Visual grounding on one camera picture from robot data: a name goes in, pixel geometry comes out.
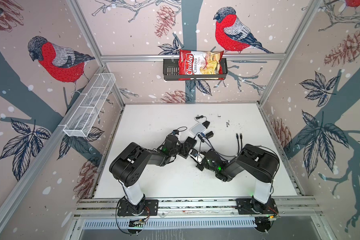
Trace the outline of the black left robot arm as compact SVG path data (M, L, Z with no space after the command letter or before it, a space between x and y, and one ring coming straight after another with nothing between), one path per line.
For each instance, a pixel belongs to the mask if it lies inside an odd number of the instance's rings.
M146 199L139 178L147 165L164 167L172 163L180 153L181 146L177 134L167 135L154 150L132 142L112 161L109 171L125 193L125 197L119 200L118 217L157 215L158 201Z

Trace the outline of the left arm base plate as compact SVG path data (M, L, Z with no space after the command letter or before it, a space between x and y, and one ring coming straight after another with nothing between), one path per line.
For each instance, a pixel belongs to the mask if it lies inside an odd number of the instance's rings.
M159 201L142 199L137 205L131 204L127 199L122 198L118 202L118 217L140 217L156 216L158 214Z

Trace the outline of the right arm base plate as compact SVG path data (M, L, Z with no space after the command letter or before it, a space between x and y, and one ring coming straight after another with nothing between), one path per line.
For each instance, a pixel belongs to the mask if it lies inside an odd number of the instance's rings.
M236 199L236 209L239 215L278 215L279 211L273 198L263 204L254 198Z

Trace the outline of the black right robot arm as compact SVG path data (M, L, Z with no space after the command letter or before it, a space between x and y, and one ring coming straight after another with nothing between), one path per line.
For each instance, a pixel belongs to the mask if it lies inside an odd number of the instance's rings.
M213 149L190 155L199 170L210 170L223 182L230 182L241 172L247 172L256 179L252 196L236 199L236 209L240 215L279 213L275 200L271 197L274 177L280 167L280 160L275 153L266 151L261 146L246 144L238 155L228 162L224 162Z

